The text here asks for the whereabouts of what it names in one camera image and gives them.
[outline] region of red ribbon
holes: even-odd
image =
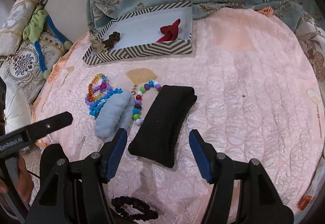
[[[173,22],[172,25],[163,26],[160,28],[163,37],[161,37],[156,43],[166,42],[166,41],[175,41],[178,36],[178,26],[181,23],[181,19],[176,20]]]

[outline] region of tan paper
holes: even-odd
[[[147,83],[150,80],[156,80],[157,75],[148,68],[136,68],[126,72],[126,76],[135,85]]]

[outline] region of fuzzy sock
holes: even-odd
[[[191,87],[163,86],[129,145],[130,154],[172,168],[179,132],[196,99]]]

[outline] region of pink quilted bedspread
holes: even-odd
[[[276,17],[253,10],[220,9],[193,22],[194,53],[87,66],[82,56],[89,35],[54,67],[34,105],[34,120],[69,111],[73,124],[39,144],[58,142],[71,161],[98,151],[94,119],[84,98],[97,73],[113,87],[131,91],[125,73],[146,67],[160,84],[192,86],[198,100],[189,112],[176,147],[173,169],[132,156],[127,148],[116,176],[105,187],[109,199],[131,196],[160,216],[150,223],[200,223],[211,193],[188,143],[196,128],[205,141],[233,160],[259,159],[284,204],[294,213],[308,188],[324,145],[324,110],[315,74],[294,33]],[[155,93],[146,93],[144,114]],[[129,130],[128,144],[138,126]],[[229,221],[236,217],[236,183]]]

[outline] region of colorful beaded bracelet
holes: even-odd
[[[99,79],[102,79],[100,85],[94,87],[94,85],[98,82]],[[100,93],[94,97],[94,93],[99,91]],[[94,116],[97,119],[100,110],[105,105],[106,101],[114,94],[122,93],[122,89],[113,88],[108,83],[108,79],[102,73],[97,74],[91,83],[88,85],[88,94],[86,95],[84,101],[89,106],[89,114]]]
[[[96,87],[94,87],[94,85],[97,83],[97,81],[102,78],[102,83]],[[112,87],[110,86],[110,84],[107,82],[107,77],[105,75],[103,75],[102,73],[97,74],[92,82],[88,85],[88,94],[85,97],[85,103],[88,106],[91,106],[91,103],[100,99],[101,97],[104,96],[104,92],[108,91],[108,90],[112,90]],[[100,93],[94,97],[94,93],[96,93],[97,91],[100,91]]]
[[[141,109],[142,109],[142,106],[141,106],[142,105],[142,96],[150,88],[155,88],[159,92],[161,90],[161,85],[157,81],[154,82],[154,81],[150,80],[147,84],[144,84],[144,86],[141,87],[136,92],[135,105],[134,105],[134,109],[132,110],[132,113],[133,113],[133,119],[135,120],[135,123],[138,126],[141,126],[141,124],[143,123],[143,119],[140,118]]]

